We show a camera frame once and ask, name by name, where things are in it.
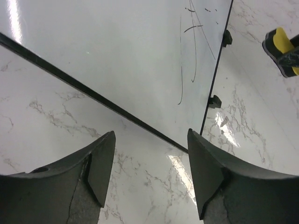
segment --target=black plastic bracket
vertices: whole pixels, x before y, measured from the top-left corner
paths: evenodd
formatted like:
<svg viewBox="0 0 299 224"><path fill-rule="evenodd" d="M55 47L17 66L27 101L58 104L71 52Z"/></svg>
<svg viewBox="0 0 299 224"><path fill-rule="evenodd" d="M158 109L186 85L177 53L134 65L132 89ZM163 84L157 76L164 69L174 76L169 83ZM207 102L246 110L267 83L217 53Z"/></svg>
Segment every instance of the black plastic bracket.
<svg viewBox="0 0 299 224"><path fill-rule="evenodd" d="M115 134L31 173L0 175L1 224L97 224L114 158Z"/></svg>
<svg viewBox="0 0 299 224"><path fill-rule="evenodd" d="M231 45L233 43L233 38L230 32L226 29L223 34L222 46L226 48L227 45Z"/></svg>
<svg viewBox="0 0 299 224"><path fill-rule="evenodd" d="M188 151L199 218L205 224L298 223L299 176L247 163L191 129Z"/></svg>
<svg viewBox="0 0 299 224"><path fill-rule="evenodd" d="M216 95L214 95L213 97L210 97L208 103L209 103L209 107L213 108L213 109L221 108L221 104L222 104L221 100Z"/></svg>

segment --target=marble floor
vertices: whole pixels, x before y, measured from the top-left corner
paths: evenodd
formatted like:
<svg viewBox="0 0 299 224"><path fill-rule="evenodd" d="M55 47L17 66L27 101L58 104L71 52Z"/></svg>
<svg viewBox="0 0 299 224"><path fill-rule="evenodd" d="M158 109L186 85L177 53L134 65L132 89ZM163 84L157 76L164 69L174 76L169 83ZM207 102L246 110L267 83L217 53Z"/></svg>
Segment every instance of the marble floor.
<svg viewBox="0 0 299 224"><path fill-rule="evenodd" d="M203 136L258 166L299 175L299 79L285 79L263 52L266 32L299 33L294 0L235 0ZM116 133L99 223L199 221L188 156L0 47L0 172L30 172Z"/></svg>

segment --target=white marble tile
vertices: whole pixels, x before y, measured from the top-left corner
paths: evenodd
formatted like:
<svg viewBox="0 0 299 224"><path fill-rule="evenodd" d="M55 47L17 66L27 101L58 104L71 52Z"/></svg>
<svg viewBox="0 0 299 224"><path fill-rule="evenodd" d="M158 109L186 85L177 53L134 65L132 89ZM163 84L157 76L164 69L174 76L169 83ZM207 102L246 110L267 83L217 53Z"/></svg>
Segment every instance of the white marble tile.
<svg viewBox="0 0 299 224"><path fill-rule="evenodd" d="M185 153L2 47L0 67L0 173L30 172L114 130L99 223L201 223Z"/></svg>
<svg viewBox="0 0 299 224"><path fill-rule="evenodd" d="M222 51L203 135L258 166L299 175L299 77L283 78L264 53L267 32L284 27L299 33L295 1L235 0L228 30L233 44Z"/></svg>

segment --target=yellow shoe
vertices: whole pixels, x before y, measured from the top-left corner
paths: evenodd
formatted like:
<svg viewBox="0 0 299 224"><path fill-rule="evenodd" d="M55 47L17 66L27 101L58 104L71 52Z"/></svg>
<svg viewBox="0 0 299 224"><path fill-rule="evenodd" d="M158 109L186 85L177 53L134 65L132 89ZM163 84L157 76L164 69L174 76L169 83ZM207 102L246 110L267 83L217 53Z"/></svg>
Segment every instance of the yellow shoe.
<svg viewBox="0 0 299 224"><path fill-rule="evenodd" d="M280 60L280 58L286 59L286 57L282 57L285 53L295 50L294 45L281 27L266 35L266 40L263 41L263 49L272 58L284 77L299 75L298 67L291 67L286 63L286 60Z"/></svg>

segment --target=black edge strip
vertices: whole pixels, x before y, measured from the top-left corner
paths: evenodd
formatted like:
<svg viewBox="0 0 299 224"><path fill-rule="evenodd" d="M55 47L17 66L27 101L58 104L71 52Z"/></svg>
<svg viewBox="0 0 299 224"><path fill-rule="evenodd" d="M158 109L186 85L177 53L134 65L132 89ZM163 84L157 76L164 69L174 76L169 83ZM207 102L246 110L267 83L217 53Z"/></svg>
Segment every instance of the black edge strip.
<svg viewBox="0 0 299 224"><path fill-rule="evenodd" d="M230 3L230 8L229 8L229 12L228 12L228 19L226 20L226 25L225 25L224 31L228 28L228 20L229 20L229 17L230 17L230 12L232 11L233 2L234 2L234 0L232 0L232 2ZM214 82L215 82L215 78L216 78L216 73L217 73L218 64L219 64L219 61L220 61L221 52L222 52L222 43L221 43L221 46L220 46L220 51L219 51L219 55L218 55L218 59L217 59L217 63L216 63L214 77L213 77L213 80L212 80L212 85L211 85L211 89L210 89L209 98L212 95L213 86L214 86ZM199 133L200 135L202 135L202 132L204 131L204 126L205 126L205 121L206 121L206 115L207 115L208 108L209 108L209 101L207 101L207 104L206 104L206 112L205 112L205 115L204 115L204 119L202 121L201 130L200 130L200 133Z"/></svg>
<svg viewBox="0 0 299 224"><path fill-rule="evenodd" d="M39 57L32 51L26 49L25 47L21 46L20 44L13 41L12 39L10 39L9 37L5 36L2 33L0 33L0 45L7 48L8 50L18 54L22 58L33 63L34 65L38 66L39 68L43 69L44 71L52 74L53 76L59 78L60 80L66 82L68 85L71 85L75 89L85 93L86 95L90 96L91 98L93 98L94 100L103 104L104 106L108 107L109 109L115 111L116 113L127 118L128 120L136 123L137 125L144 128L145 130L153 133L157 137L163 139L164 141L167 141L168 143L172 144L174 147L182 150L185 153L188 153L188 150L185 147L181 146L174 140L168 138L166 135L162 134L158 130L156 130L153 127L149 126L148 124L144 123L142 120L138 119L137 117L133 116L129 112L120 108L118 105L112 103L110 100L108 100L105 97L103 97L102 95L96 93L92 89L88 88L86 85L84 85L81 82L77 81L76 79L72 78L71 76L69 76L62 70L60 70L59 68L57 68L54 65L50 64L49 62L43 60L41 57Z"/></svg>

